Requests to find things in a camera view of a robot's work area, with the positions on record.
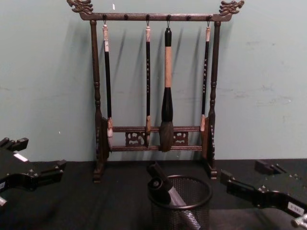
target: screw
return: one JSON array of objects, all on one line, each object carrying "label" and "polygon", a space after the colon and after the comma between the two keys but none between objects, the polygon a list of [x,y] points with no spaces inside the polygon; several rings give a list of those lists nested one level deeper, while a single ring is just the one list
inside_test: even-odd
[{"label": "screw", "polygon": [[159,185],[159,182],[158,182],[158,181],[155,181],[155,182],[153,183],[153,185],[154,185],[155,187],[157,187],[157,186]]}]

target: carved dragon finial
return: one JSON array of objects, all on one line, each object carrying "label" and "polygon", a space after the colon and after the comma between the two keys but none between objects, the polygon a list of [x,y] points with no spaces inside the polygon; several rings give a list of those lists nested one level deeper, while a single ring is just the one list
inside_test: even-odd
[{"label": "carved dragon finial", "polygon": [[67,3],[70,7],[75,7],[72,9],[72,11],[76,13],[83,12],[85,14],[92,14],[93,5],[91,4],[91,0],[67,0]]},{"label": "carved dragon finial", "polygon": [[236,14],[239,13],[239,11],[237,10],[237,8],[241,9],[241,7],[244,5],[244,1],[240,1],[240,2],[236,2],[236,1],[232,1],[232,2],[225,2],[222,1],[221,2],[221,6],[220,6],[220,16],[226,16],[228,14]]}]

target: brush rack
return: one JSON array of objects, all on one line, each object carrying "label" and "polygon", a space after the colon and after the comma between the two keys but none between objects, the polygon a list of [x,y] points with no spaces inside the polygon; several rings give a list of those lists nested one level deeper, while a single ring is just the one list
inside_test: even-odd
[{"label": "brush rack", "polygon": [[[99,183],[104,172],[110,152],[116,151],[158,151],[159,146],[146,146],[145,126],[114,126],[113,132],[125,133],[126,142],[123,146],[112,146],[110,149],[107,138],[107,119],[101,113],[100,77],[97,48],[97,21],[185,21],[214,22],[214,39],[212,53],[210,109],[205,118],[205,131],[200,126],[175,126],[174,143],[171,150],[201,151],[204,167],[211,179],[217,178],[214,163],[214,127],[215,127],[215,96],[218,71],[220,27],[222,22],[231,20],[233,14],[239,13],[244,1],[221,2],[219,13],[207,14],[163,14],[163,13],[95,13],[91,0],[67,0],[72,11],[79,13],[81,19],[89,21],[91,26],[93,79],[95,98],[95,136],[96,136],[96,166],[93,181]],[[151,132],[158,132],[159,127],[151,127]],[[189,132],[200,133],[201,145],[189,145]]]}]

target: light blue wall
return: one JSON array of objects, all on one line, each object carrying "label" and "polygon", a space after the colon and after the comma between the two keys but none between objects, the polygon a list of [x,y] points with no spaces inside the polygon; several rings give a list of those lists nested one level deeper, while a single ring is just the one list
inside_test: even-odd
[{"label": "light blue wall", "polygon": [[[218,0],[94,0],[95,12],[217,12]],[[304,158],[306,1],[246,0],[221,27],[216,159]],[[0,137],[28,137],[31,161],[94,159],[90,26],[65,0],[2,1]],[[145,124],[145,22],[108,22],[113,120]],[[152,121],[160,124],[166,23],[152,22]],[[174,125],[200,122],[206,23],[171,22]],[[98,24],[106,116],[102,22]],[[114,143],[124,144],[119,136]],[[112,153],[110,160],[192,159],[193,153]]]}]

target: black metal bracket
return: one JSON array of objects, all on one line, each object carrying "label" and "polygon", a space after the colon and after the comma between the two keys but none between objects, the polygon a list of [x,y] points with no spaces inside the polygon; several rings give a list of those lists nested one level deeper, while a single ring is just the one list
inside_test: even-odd
[{"label": "black metal bracket", "polygon": [[14,151],[27,147],[29,139],[17,141],[4,138],[0,141],[0,193],[10,188],[33,191],[40,186],[61,181],[66,161],[58,161],[54,166],[37,170],[25,157]]},{"label": "black metal bracket", "polygon": [[221,172],[220,181],[227,186],[227,193],[255,207],[277,208],[295,218],[307,213],[307,189],[302,177],[264,161],[256,161],[255,170],[266,176],[254,184],[242,182],[227,171]]}]

